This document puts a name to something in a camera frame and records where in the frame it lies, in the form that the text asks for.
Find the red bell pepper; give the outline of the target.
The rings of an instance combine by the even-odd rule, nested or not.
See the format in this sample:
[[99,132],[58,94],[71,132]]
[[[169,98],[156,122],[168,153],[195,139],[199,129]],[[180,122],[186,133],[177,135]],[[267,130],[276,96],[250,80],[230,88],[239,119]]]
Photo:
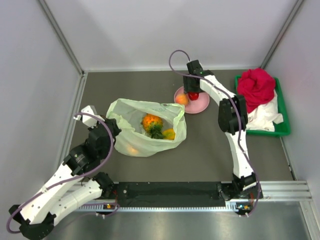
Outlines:
[[196,101],[199,98],[198,92],[188,92],[187,95],[190,101]]

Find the yellow orange fruit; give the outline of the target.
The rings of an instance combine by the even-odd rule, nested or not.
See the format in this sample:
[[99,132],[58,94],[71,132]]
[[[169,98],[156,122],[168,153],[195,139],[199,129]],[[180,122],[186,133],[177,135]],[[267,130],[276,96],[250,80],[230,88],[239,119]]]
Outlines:
[[139,153],[139,151],[133,148],[132,146],[129,146],[127,148],[127,152],[130,156],[136,156]]

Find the pale green plastic bag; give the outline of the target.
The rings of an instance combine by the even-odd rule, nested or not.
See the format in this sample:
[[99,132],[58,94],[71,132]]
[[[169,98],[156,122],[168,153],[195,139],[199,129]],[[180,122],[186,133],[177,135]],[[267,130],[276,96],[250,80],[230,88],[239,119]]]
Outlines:
[[[173,129],[174,140],[151,138],[143,129],[141,121],[146,114],[158,116],[163,129]],[[185,107],[177,103],[158,103],[119,98],[112,102],[106,117],[115,119],[121,133],[116,137],[115,149],[126,156],[150,157],[158,152],[176,148],[187,138]],[[133,147],[137,155],[129,155],[127,148]]]

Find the orange green mango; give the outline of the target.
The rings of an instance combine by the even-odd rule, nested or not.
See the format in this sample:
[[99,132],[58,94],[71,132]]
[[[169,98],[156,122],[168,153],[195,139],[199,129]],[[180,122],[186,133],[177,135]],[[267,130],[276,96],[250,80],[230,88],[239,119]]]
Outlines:
[[173,128],[166,129],[162,132],[164,140],[174,140],[176,137],[176,133]]

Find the toy pineapple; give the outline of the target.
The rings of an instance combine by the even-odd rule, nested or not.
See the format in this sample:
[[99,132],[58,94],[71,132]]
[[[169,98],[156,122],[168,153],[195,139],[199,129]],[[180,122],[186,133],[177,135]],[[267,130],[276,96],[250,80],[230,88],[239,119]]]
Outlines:
[[163,120],[159,116],[147,113],[142,118],[141,125],[144,131],[152,139],[164,139],[164,135],[162,133],[164,124]]

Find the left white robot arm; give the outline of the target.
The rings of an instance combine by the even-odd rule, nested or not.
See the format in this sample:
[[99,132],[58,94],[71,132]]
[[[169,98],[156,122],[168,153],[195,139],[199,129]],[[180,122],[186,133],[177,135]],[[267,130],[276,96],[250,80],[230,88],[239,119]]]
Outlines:
[[[19,223],[18,232],[29,240],[42,240],[79,207],[113,194],[114,182],[107,173],[97,171],[111,156],[121,130],[115,119],[88,113],[80,119],[88,126],[84,143],[70,150],[57,171],[31,199],[9,209],[9,219]],[[96,175],[67,194],[71,187],[92,173]]]

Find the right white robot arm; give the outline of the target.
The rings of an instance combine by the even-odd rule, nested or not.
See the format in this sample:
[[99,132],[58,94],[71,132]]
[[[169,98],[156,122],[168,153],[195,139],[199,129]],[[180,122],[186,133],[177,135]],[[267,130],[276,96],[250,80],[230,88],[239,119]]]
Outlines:
[[251,166],[246,126],[248,115],[243,95],[226,89],[210,70],[204,70],[198,60],[187,63],[188,75],[183,78],[186,93],[207,93],[218,104],[218,125],[225,133],[233,160],[233,192],[245,198],[252,189],[260,192],[261,186]]

